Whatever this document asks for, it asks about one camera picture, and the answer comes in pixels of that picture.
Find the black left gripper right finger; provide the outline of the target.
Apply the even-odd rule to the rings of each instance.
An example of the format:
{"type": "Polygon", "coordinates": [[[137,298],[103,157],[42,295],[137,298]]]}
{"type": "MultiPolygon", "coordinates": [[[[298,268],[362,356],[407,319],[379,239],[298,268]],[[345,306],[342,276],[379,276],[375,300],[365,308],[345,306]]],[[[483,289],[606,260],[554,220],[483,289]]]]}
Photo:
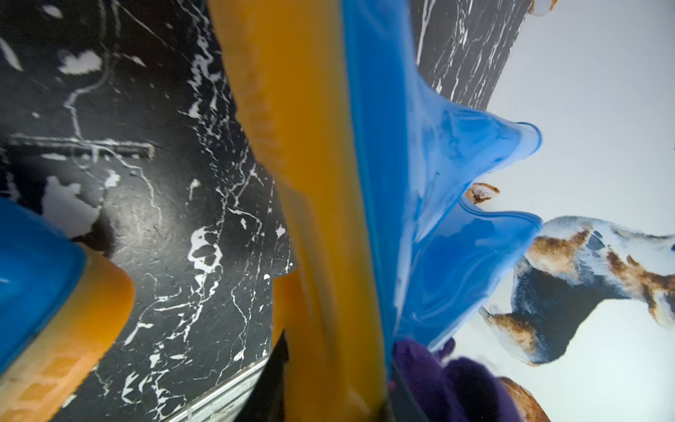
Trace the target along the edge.
{"type": "Polygon", "coordinates": [[[395,421],[413,422],[422,420],[418,405],[406,382],[399,374],[391,375],[388,401],[395,421]]]}

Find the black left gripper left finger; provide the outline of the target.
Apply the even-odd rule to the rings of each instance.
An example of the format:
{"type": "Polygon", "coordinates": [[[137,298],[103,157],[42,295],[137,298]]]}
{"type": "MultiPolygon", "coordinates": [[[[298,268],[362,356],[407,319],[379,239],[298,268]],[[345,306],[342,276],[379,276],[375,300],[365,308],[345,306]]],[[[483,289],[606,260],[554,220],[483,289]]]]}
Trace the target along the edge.
{"type": "Polygon", "coordinates": [[[288,362],[285,332],[279,336],[251,395],[235,422],[284,422],[284,369],[288,362]]]}

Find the purple cloth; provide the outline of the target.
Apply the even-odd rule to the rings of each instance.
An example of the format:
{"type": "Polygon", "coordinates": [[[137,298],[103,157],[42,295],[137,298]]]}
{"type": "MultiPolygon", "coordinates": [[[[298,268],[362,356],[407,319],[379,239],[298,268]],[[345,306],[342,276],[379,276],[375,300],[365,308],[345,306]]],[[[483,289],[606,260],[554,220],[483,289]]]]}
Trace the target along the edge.
{"type": "Polygon", "coordinates": [[[437,352],[414,340],[399,340],[392,360],[430,421],[520,421],[506,387],[482,364],[468,358],[445,363],[455,350],[448,340],[437,352]]]}

